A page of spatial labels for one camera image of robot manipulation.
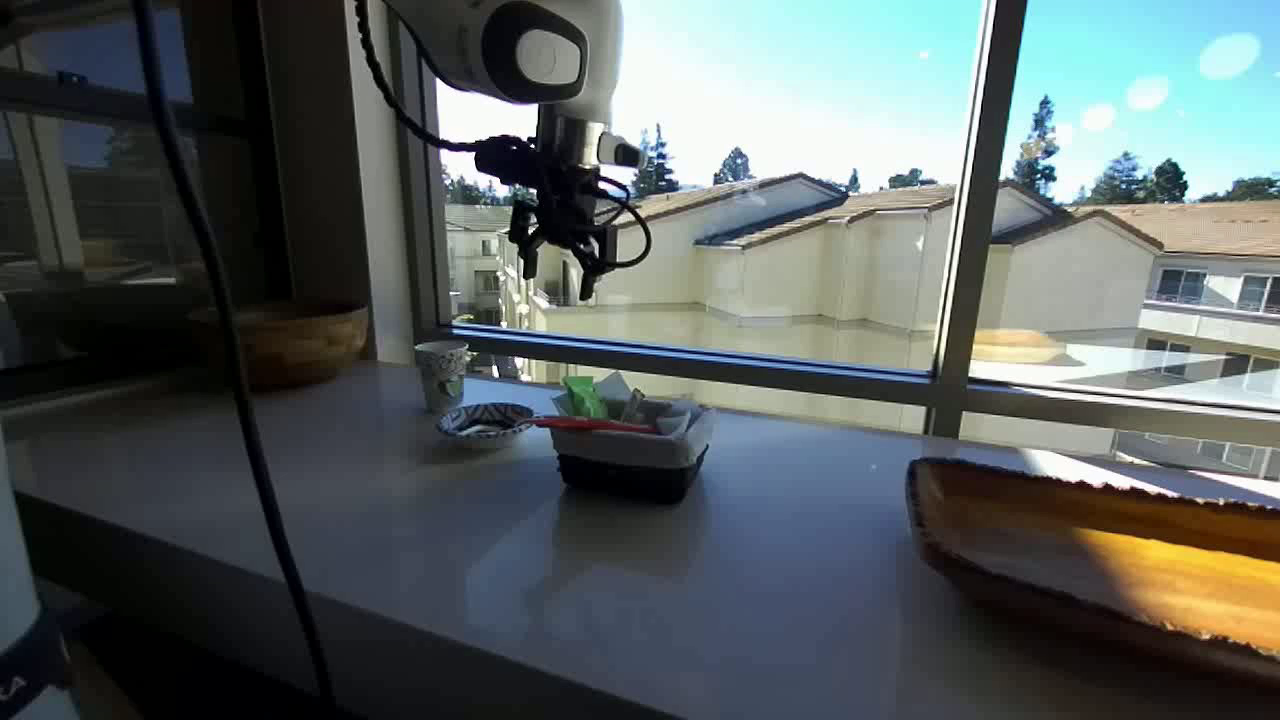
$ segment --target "sky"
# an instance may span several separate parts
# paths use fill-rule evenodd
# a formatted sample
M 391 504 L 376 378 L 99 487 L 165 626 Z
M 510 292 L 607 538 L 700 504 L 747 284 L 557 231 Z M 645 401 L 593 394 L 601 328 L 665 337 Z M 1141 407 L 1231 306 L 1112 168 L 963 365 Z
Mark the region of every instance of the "sky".
M 682 183 L 734 150 L 758 178 L 864 187 L 925 168 L 962 178 L 981 0 L 626 0 L 611 122 L 669 139 Z M 445 135 L 532 135 L 532 108 L 439 91 Z M 1006 172 L 1057 99 L 1059 183 L 1075 200 L 1112 157 L 1182 160 L 1189 197 L 1280 172 L 1278 0 L 1032 0 Z

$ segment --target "wooden tray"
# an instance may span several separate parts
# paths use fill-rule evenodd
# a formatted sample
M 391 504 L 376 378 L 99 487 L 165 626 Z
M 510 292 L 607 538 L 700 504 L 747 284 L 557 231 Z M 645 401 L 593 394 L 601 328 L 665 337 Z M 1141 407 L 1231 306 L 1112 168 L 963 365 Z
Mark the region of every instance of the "wooden tray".
M 963 597 L 1280 685 L 1280 512 L 915 459 L 925 562 Z

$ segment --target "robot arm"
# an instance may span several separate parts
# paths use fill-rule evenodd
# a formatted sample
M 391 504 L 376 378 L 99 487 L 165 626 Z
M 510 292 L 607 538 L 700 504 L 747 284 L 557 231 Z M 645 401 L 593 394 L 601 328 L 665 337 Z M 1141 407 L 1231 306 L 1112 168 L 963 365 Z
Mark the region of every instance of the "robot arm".
M 536 273 L 543 239 L 585 266 L 585 302 L 596 277 L 642 266 L 645 252 L 618 260 L 611 222 L 629 205 L 601 187 L 601 166 L 642 166 L 642 153 L 607 134 L 622 0 L 391 0 L 391 8 L 445 85 L 542 104 L 536 139 L 496 135 L 472 150 L 479 172 L 536 193 L 536 205 L 517 205 L 510 231 L 526 277 Z

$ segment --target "white countertop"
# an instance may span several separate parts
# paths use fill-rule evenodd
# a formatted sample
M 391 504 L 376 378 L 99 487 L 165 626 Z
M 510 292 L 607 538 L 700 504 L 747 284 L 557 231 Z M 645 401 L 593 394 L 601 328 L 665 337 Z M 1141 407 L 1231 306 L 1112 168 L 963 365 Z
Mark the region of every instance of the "white countertop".
M 468 401 L 549 411 L 543 390 Z M 1278 718 L 1280 695 L 987 619 L 914 547 L 907 459 L 1103 479 L 1054 454 L 716 415 L 677 508 L 574 498 L 553 442 L 439 450 L 412 370 L 259 401 L 315 597 L 677 718 Z M 165 394 L 10 426 L 22 491 L 277 575 L 231 403 Z M 1272 491 L 1196 483 L 1196 491 Z

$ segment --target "countertop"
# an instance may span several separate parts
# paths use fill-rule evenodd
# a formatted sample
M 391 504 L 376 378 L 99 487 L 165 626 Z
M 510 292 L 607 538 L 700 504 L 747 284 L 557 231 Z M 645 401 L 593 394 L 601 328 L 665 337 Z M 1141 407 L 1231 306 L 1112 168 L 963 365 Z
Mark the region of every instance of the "countertop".
M 549 390 L 483 381 L 468 381 L 468 401 L 553 407 Z M 376 365 L 259 396 L 259 426 L 298 562 L 325 605 L 320 626 L 334 619 L 320 634 L 340 695 L 367 718 L 468 711 L 510 679 L 532 718 L 1171 720 L 1280 708 L 1261 689 L 1219 695 L 1208 675 L 975 612 L 915 557 L 903 508 L 915 457 L 1208 498 L 1272 498 L 1268 483 L 716 411 L 694 498 L 626 504 L 565 491 L 543 432 L 503 454 L 445 450 L 417 372 Z M 58 523 L 28 519 L 41 523 L 41 572 L 309 685 L 284 605 L 258 612 L 267 600 L 252 592 L 281 581 L 224 396 L 99 401 L 10 420 L 4 435 L 22 498 L 58 512 Z M 246 592 L 213 592 L 201 572 L 227 572 L 219 588 Z M 391 652 L 391 669 L 376 669 L 373 649 L 391 644 L 472 655 L 407 669 Z M 459 669 L 472 692 L 445 692 Z

